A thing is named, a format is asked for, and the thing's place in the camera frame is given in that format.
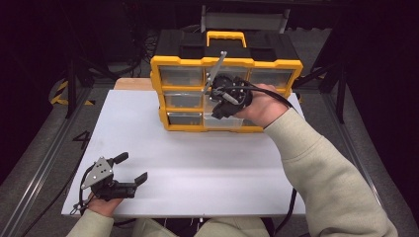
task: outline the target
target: metal frame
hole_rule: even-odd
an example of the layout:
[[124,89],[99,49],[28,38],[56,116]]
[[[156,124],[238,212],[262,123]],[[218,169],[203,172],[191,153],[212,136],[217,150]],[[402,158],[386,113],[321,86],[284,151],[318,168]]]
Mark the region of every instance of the metal frame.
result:
[[285,8],[330,8],[345,9],[352,7],[351,0],[346,1],[310,1],[310,0],[140,0],[141,3],[161,5],[161,4],[177,4],[177,5],[209,5],[212,6],[246,6],[255,4],[263,7],[282,6]]
[[244,13],[211,13],[203,5],[201,12],[201,32],[207,29],[240,29],[278,31],[286,30],[290,9],[282,14],[244,14]]
[[339,82],[335,113],[339,121],[341,123],[345,123],[343,120],[343,108],[345,103],[345,87],[347,73],[343,63],[336,63],[325,67],[321,67],[304,77],[297,78],[297,80],[295,80],[295,82],[293,83],[293,89],[297,89],[305,83],[315,78],[318,78],[323,74],[326,74],[326,76],[318,86],[320,93],[330,94],[333,87],[336,85],[337,82]]
[[[83,88],[81,90],[81,93],[77,100],[78,105],[83,105],[83,103],[87,100],[90,91],[90,88]],[[76,107],[71,117],[69,119],[66,119],[61,125],[57,135],[55,136],[55,139],[53,140],[48,151],[43,157],[40,167],[38,168],[37,172],[32,178],[24,195],[19,201],[15,211],[13,212],[12,216],[10,217],[9,221],[6,224],[6,227],[4,228],[0,236],[12,237],[17,234],[19,228],[25,220],[25,217],[31,209],[31,206],[34,204],[34,201],[37,198],[38,193],[40,192],[43,183],[45,182],[46,177],[48,176],[49,171],[51,170],[52,165],[55,162],[56,157],[58,156],[58,152],[62,147],[65,136],[69,132],[71,126],[74,124],[74,121],[80,113],[81,108],[82,107]]]
[[342,137],[345,143],[345,147],[347,148],[347,151],[349,153],[348,158],[351,159],[352,163],[355,165],[355,167],[357,167],[358,171],[360,171],[361,175],[364,177],[367,184],[370,186],[379,205],[381,205],[384,208],[384,206],[382,205],[382,200],[379,197],[378,191],[376,189],[376,186],[374,185],[373,180],[371,179],[371,176],[368,174],[367,169],[360,161],[359,155],[355,149],[354,142],[352,141],[352,138],[349,135],[348,129],[346,128],[345,124],[339,121],[338,117],[335,114],[336,107],[334,105],[332,96],[330,94],[322,94],[322,98],[329,112],[329,115],[333,119],[333,123],[335,124],[340,136]]

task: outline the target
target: yellow object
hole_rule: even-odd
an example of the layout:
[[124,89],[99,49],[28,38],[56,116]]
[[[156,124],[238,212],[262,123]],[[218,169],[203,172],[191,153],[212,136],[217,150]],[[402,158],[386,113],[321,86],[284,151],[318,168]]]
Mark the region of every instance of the yellow object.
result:
[[[171,50],[170,47],[167,47],[168,43],[177,41],[176,37],[181,38],[182,36],[185,39],[189,37],[178,34],[177,31],[162,32],[156,53],[150,63],[151,82],[158,94],[160,104],[160,120],[167,130],[262,131],[262,127],[252,124],[251,121],[232,117],[217,119],[211,116],[214,103],[209,99],[209,96],[203,95],[202,90],[205,87],[207,73],[218,62],[221,50],[227,51],[227,57],[223,60],[218,74],[227,74],[231,78],[238,76],[252,84],[274,85],[278,93],[286,98],[291,94],[293,81],[302,70],[302,63],[296,54],[293,55],[293,48],[291,48],[291,55],[289,48],[274,47],[271,51],[265,48],[255,49],[250,46],[252,43],[257,44],[258,42],[246,40],[246,35],[243,33],[207,32],[201,47],[197,46],[199,41],[191,43],[192,46],[179,45],[180,50]],[[228,48],[225,45],[217,47],[214,43],[210,44],[211,39],[241,40],[242,46],[240,48]],[[286,43],[283,44],[288,43],[293,47],[291,42],[284,40]],[[182,48],[190,49],[193,53],[201,50],[203,54],[202,56],[194,54],[195,58],[188,53],[180,55],[177,52],[182,51]],[[285,59],[280,57],[274,58],[274,60],[258,59],[260,56],[257,53],[259,52],[264,56],[267,52],[278,53],[281,50],[289,53]]]

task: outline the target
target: metal rod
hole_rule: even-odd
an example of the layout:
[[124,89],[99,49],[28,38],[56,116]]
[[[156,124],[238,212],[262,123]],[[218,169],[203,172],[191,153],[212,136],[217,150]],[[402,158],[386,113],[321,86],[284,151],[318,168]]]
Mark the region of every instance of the metal rod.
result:
[[207,90],[209,89],[209,87],[212,85],[212,81],[215,78],[216,74],[218,73],[218,70],[221,67],[222,61],[227,56],[226,51],[222,51],[220,54],[221,54],[221,56],[219,57],[218,62],[215,64],[215,66],[212,67],[210,72],[207,73],[207,82],[206,82],[206,86],[203,89],[203,94],[205,94],[207,92]]
[[322,74],[328,72],[330,69],[332,69],[334,66],[336,66],[336,64],[332,64],[332,65],[328,65],[322,68],[319,68],[313,72],[311,72],[310,74],[304,76],[304,77],[298,77],[297,80],[295,80],[293,82],[293,89],[296,89],[302,85],[304,85],[305,83],[311,81],[312,79],[317,78],[318,76],[321,76]]
[[77,107],[77,92],[76,92],[76,75],[75,75],[75,68],[74,68],[74,61],[70,59],[67,65],[67,80],[68,80],[68,107],[67,107],[67,115],[65,116],[66,119],[71,117],[74,110]]
[[[91,91],[90,88],[81,89],[81,93],[80,93],[77,105],[83,105],[83,103],[87,100],[90,94],[90,91]],[[65,136],[69,132],[71,126],[74,124],[74,121],[77,118],[79,112],[81,111],[81,108],[82,107],[80,106],[77,107],[74,113],[72,114],[72,116],[66,119],[61,125],[61,127],[59,128],[59,131],[57,135],[55,136],[55,139],[53,140],[48,151],[46,152],[46,155],[44,156],[40,164],[40,167],[38,168],[37,172],[32,178],[24,195],[22,196],[21,200],[18,203],[18,206],[16,207],[15,211],[13,212],[9,221],[7,222],[6,227],[1,233],[2,237],[6,237],[6,236],[12,237],[17,234],[29,210],[34,204],[34,201],[37,198],[38,193],[40,192],[42,185],[49,174],[49,171],[52,168],[52,165],[58,155],[58,152],[61,149]]]
[[333,98],[330,94],[322,94],[323,101],[326,105],[327,111],[329,115],[333,119],[333,123],[336,125],[336,128],[340,134],[340,136],[343,138],[343,141],[345,143],[345,147],[347,148],[347,151],[349,153],[350,161],[357,167],[358,171],[360,171],[361,175],[366,180],[367,184],[370,186],[374,196],[376,197],[376,200],[379,205],[382,205],[381,198],[379,197],[378,191],[376,189],[376,186],[373,183],[373,180],[371,179],[371,176],[368,174],[367,169],[360,161],[359,155],[355,149],[354,142],[352,141],[351,136],[349,135],[348,129],[346,128],[345,124],[342,124],[339,122],[336,114],[335,114],[335,105],[333,102]]
[[330,2],[330,1],[278,1],[278,0],[229,0],[229,1],[210,1],[210,0],[176,0],[176,1],[169,1],[169,0],[141,0],[142,3],[145,4],[153,4],[153,5],[160,5],[164,3],[174,3],[179,5],[207,5],[211,4],[212,6],[228,6],[233,5],[237,6],[237,4],[258,4],[258,6],[281,6],[284,8],[325,8],[325,9],[350,9],[355,8],[355,4],[351,4],[350,1],[345,2]]
[[341,73],[341,76],[339,78],[338,97],[336,99],[336,116],[338,117],[341,123],[345,123],[343,121],[343,107],[345,104],[345,90],[346,90],[347,75],[343,67],[340,73]]
[[111,78],[114,81],[117,81],[118,79],[120,79],[121,77],[113,72],[111,72],[110,70],[107,70],[105,68],[100,67],[99,65],[97,65],[96,63],[89,61],[88,59],[82,57],[82,56],[78,56],[76,58],[77,60],[83,62],[84,64],[88,65],[89,67],[97,70],[98,72],[100,72],[102,75]]

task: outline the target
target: human hand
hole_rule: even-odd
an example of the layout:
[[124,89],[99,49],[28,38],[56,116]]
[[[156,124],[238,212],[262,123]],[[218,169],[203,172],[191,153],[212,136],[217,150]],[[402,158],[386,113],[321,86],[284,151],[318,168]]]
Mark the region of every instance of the human hand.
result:
[[[276,92],[275,87],[271,85],[256,84],[255,86]],[[235,117],[249,119],[256,125],[265,128],[289,109],[288,106],[263,92],[252,91],[252,93],[252,104],[235,114]]]
[[98,214],[108,217],[112,217],[114,215],[114,210],[124,200],[123,198],[115,198],[105,201],[104,199],[93,197],[93,193],[89,194],[89,199],[90,198],[91,200],[88,204],[88,208]]

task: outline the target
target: yellow carrying handle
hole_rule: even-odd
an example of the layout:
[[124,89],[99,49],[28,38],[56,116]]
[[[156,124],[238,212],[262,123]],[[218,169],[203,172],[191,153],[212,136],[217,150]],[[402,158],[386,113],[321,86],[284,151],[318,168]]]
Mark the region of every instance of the yellow carrying handle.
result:
[[243,47],[246,47],[244,34],[240,32],[207,32],[207,46],[210,46],[210,39],[241,40]]

